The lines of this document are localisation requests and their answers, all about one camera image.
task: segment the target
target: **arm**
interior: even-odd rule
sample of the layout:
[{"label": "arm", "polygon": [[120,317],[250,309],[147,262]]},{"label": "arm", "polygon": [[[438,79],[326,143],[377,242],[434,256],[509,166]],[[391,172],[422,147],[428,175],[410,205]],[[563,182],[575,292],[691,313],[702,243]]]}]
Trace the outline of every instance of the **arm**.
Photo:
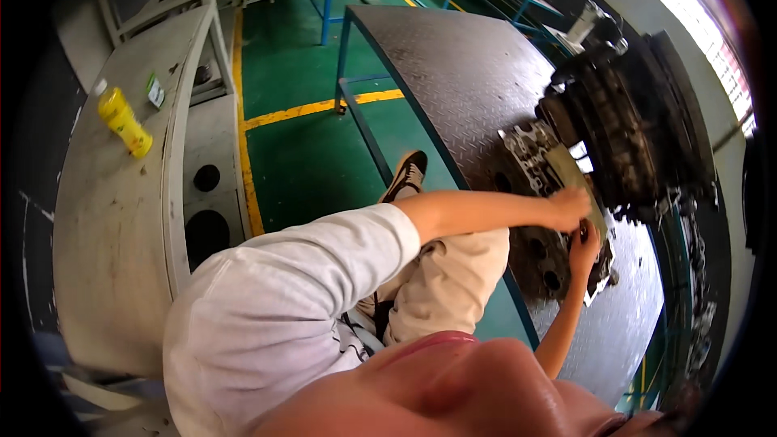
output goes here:
[{"label": "arm", "polygon": [[569,345],[575,335],[577,320],[583,309],[583,297],[588,287],[588,275],[594,266],[596,256],[599,253],[599,233],[594,224],[584,220],[588,238],[585,242],[580,240],[580,231],[575,230],[572,238],[572,248],[569,249],[569,269],[572,272],[572,282],[569,284],[567,297],[561,305],[561,309],[550,325],[545,337],[542,338],[535,357],[548,377],[554,380],[561,371],[564,359],[567,358]]},{"label": "arm", "polygon": [[552,198],[491,191],[432,191],[398,199],[418,230],[421,245],[435,238],[504,227],[538,226],[569,232],[590,212],[582,188],[561,190]]}]

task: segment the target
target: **window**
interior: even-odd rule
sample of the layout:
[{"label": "window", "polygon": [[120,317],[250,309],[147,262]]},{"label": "window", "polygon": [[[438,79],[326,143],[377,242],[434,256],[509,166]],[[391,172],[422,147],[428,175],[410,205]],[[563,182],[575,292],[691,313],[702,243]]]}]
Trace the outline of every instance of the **window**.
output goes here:
[{"label": "window", "polygon": [[[742,121],[752,110],[750,87],[744,79],[737,58],[726,43],[712,17],[698,0],[660,0],[688,30],[693,40],[704,52],[723,84],[737,120]],[[742,131],[748,135],[755,127],[752,115],[743,123]]]}]

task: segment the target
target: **shoe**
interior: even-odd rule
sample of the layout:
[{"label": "shoe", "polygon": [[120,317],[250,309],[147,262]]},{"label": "shoe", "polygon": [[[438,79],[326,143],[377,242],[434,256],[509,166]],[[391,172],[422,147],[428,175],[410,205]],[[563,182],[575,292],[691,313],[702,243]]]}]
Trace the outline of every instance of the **shoe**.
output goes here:
[{"label": "shoe", "polygon": [[411,187],[416,192],[423,192],[421,183],[427,173],[429,159],[423,151],[412,151],[405,154],[396,164],[396,175],[389,189],[378,199],[378,203],[392,202],[403,188]]}]

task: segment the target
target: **white workbench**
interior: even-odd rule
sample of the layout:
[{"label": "white workbench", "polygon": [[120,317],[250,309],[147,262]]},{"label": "white workbench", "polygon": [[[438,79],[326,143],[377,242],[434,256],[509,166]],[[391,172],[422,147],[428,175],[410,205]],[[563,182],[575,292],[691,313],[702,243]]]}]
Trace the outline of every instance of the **white workbench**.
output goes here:
[{"label": "white workbench", "polygon": [[[183,232],[183,146],[194,73],[214,4],[172,17],[119,45],[100,77],[119,86],[154,143],[135,159],[90,94],[64,160],[53,226],[60,328],[75,364],[161,376],[172,299],[189,282]],[[166,92],[145,97],[151,72]]]}]

